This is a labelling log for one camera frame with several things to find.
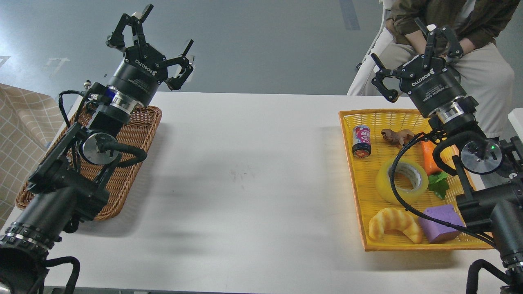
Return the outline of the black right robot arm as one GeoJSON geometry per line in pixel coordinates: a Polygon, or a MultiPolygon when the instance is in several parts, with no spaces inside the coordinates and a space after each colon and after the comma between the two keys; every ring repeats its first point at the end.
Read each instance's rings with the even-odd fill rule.
{"type": "Polygon", "coordinates": [[[398,69],[387,69],[372,54],[378,71],[372,84],[389,102],[399,95],[387,89],[384,78],[398,78],[399,88],[407,93],[424,118],[429,119],[432,131],[417,134],[403,147],[388,173],[392,193],[405,210],[422,219],[457,229],[478,238],[495,248],[505,268],[501,271],[491,263],[479,259],[471,264],[467,277],[467,294],[478,292],[478,275],[485,269],[504,282],[502,294],[521,294],[523,283],[522,233],[522,142],[493,141],[487,138],[476,122],[478,103],[467,95],[447,67],[447,62],[435,54],[437,38],[443,36],[449,43],[447,56],[459,58],[463,49],[452,28],[428,29],[417,18],[416,24],[426,36],[422,55],[416,56],[398,69]],[[464,226],[428,216],[407,203],[397,192],[394,174],[400,158],[420,141],[436,144],[433,158],[450,176],[458,176],[463,194],[456,196],[458,210],[464,226]]]}

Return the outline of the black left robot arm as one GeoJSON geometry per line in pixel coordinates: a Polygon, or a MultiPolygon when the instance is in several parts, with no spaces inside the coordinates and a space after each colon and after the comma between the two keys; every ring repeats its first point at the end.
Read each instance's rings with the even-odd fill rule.
{"type": "Polygon", "coordinates": [[[107,47],[123,52],[123,61],[107,85],[87,81],[73,122],[28,179],[34,199],[1,236],[2,294],[41,294],[51,267],[71,264],[64,292],[72,294],[80,275],[80,262],[72,256],[48,259],[61,241],[60,233],[73,233],[80,222],[92,221],[110,199],[106,186],[114,171],[143,162],[141,148],[117,141],[137,107],[149,106],[164,82],[171,91],[181,89],[194,67],[187,57],[193,40],[175,58],[147,43],[143,23],[153,9],[123,14],[107,37],[107,47]]]}

